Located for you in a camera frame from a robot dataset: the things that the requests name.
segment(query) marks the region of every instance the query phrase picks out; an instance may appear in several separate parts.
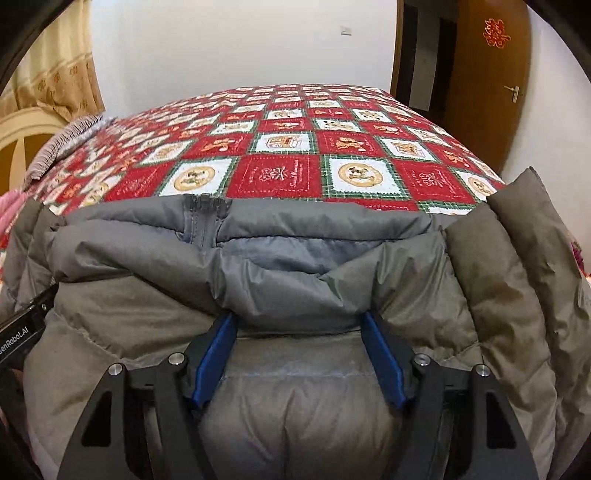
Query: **red paper cut decoration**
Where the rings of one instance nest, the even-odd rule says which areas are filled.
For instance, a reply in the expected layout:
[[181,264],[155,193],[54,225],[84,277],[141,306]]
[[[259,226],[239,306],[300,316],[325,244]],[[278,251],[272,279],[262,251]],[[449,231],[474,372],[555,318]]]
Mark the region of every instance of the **red paper cut decoration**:
[[502,20],[495,20],[491,18],[485,20],[486,28],[484,30],[484,38],[491,47],[505,48],[507,42],[511,39],[509,35],[505,35],[505,23]]

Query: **door handle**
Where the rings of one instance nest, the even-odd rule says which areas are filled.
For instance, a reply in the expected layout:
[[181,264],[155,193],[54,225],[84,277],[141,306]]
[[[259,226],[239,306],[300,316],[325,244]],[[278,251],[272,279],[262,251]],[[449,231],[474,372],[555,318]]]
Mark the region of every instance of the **door handle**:
[[505,88],[507,90],[510,90],[513,92],[513,103],[517,103],[517,98],[519,96],[519,87],[518,86],[508,87],[507,85],[505,85]]

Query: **beige patterned curtain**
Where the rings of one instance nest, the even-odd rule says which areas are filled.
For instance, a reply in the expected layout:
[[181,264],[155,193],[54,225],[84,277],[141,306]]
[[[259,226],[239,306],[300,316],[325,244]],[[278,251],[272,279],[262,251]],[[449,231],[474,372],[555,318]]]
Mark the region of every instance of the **beige patterned curtain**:
[[92,60],[90,0],[74,1],[31,46],[0,95],[0,119],[32,106],[66,121],[103,112]]

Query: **door frame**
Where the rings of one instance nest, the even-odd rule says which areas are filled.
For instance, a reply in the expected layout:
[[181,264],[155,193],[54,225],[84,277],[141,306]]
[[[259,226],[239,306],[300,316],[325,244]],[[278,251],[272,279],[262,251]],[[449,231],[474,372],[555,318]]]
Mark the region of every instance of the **door frame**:
[[398,75],[400,74],[400,57],[402,53],[402,29],[404,28],[404,0],[397,0],[396,13],[396,39],[394,40],[394,65],[392,67],[392,83],[390,95],[396,97],[398,87]]

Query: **pink cloth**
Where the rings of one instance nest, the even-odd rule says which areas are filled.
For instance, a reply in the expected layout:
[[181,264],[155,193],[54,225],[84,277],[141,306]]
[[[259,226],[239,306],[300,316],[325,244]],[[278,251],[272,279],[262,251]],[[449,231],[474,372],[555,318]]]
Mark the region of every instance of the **pink cloth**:
[[27,198],[28,195],[26,193],[19,192],[18,190],[12,190],[0,197],[0,235],[4,234],[27,201]]
[[19,197],[21,191],[18,189],[6,192],[0,197],[0,216],[4,215],[4,212],[10,207],[14,201]]

